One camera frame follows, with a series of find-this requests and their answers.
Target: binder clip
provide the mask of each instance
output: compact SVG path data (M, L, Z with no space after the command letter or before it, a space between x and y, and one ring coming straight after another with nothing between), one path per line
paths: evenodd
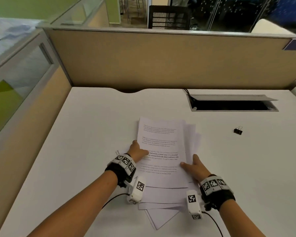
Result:
M238 128L234 129L234 133L241 135L242 134L242 126L239 126Z

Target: chair backrest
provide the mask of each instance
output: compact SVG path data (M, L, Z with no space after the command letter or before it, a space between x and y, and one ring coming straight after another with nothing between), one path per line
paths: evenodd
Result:
M191 10L188 7L150 6L148 28L189 30Z

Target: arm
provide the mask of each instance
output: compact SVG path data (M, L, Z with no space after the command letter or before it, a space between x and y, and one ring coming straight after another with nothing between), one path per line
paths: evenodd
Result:
M127 152L137 163L148 151L133 141ZM83 237L117 186L117 176L105 171L79 194L48 216L28 237Z
M193 155L192 165L181 162L181 167L198 182L211 174L197 155ZM231 237L265 237L234 200L224 202L220 207L219 214Z

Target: desk surface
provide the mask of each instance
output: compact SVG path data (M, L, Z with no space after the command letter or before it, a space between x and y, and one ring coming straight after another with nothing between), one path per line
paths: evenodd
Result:
M121 93L73 87L3 227L0 237L26 236L96 179L136 138L140 116L184 119L201 133L197 154L221 175L267 237L296 236L296 97L286 90L190 90L191 94L266 94L279 112L191 112L180 89ZM242 135L233 129L243 126ZM125 190L117 188L115 193ZM211 211L229 236L217 211ZM119 198L100 212L86 236L220 236L213 221L177 214L154 231L144 211Z

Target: stack of papers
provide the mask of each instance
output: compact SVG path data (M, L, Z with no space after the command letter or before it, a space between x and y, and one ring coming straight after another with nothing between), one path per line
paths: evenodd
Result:
M192 164L193 154L200 145L201 135L196 125L185 121L153 121L141 117L137 141L149 155L137 163L135 176L146 179L139 210L145 210L152 227L157 230L179 211L187 209L186 191L198 184L180 167L180 162ZM117 151L124 154L128 151Z

